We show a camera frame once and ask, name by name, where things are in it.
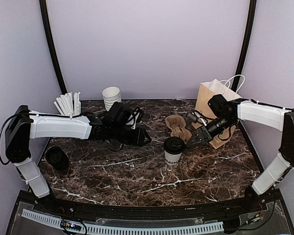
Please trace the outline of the white paper coffee cup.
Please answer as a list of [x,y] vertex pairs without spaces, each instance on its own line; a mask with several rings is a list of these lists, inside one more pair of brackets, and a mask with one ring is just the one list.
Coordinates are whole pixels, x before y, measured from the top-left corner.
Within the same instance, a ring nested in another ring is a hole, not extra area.
[[182,155],[182,152],[178,153],[178,154],[172,154],[167,151],[164,151],[164,153],[165,153],[165,161],[168,165],[178,164],[181,159],[181,155]]

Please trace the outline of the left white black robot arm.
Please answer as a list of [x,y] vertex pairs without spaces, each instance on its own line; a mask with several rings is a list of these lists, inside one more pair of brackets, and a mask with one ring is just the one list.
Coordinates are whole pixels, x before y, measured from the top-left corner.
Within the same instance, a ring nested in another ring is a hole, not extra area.
[[51,189],[31,157],[29,141],[39,138],[71,138],[90,141],[116,140],[122,144],[144,146],[151,142],[147,130],[138,127],[144,112],[130,110],[121,103],[102,115],[83,113],[76,116],[45,114],[21,105],[1,126],[5,135],[5,155],[14,164],[30,187],[40,205],[48,213],[59,210],[59,202],[51,196]]

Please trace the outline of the black coffee cup lid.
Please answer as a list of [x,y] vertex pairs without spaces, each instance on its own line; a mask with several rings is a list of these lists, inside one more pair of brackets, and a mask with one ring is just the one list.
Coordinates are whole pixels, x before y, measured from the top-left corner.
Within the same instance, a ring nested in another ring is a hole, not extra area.
[[180,154],[184,149],[185,142],[180,137],[170,137],[164,141],[164,150],[170,154]]

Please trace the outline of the stack of paper cups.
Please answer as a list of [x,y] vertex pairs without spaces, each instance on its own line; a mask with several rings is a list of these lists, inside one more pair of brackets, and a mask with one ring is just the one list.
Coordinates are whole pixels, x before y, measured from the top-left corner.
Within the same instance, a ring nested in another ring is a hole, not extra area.
[[121,92],[118,87],[108,87],[102,91],[106,111],[109,111],[115,102],[122,102]]

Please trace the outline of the stack of black lids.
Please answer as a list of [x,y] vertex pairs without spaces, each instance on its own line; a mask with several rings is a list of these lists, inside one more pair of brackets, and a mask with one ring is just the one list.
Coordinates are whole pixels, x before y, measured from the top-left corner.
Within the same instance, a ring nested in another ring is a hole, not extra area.
[[46,161],[56,170],[65,170],[69,166],[69,159],[59,147],[52,147],[46,152]]

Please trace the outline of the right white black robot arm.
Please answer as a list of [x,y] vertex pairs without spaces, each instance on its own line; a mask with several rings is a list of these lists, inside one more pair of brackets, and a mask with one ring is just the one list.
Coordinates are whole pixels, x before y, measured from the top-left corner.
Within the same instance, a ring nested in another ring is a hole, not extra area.
[[258,196],[264,194],[294,167],[294,108],[279,107],[244,98],[227,101],[221,94],[213,96],[208,101],[208,106],[216,117],[195,130],[186,144],[187,148],[208,144],[225,129],[237,124],[239,120],[252,121],[282,133],[277,156],[252,183],[250,187],[252,193],[240,202],[240,208],[244,212],[251,212],[259,205]]

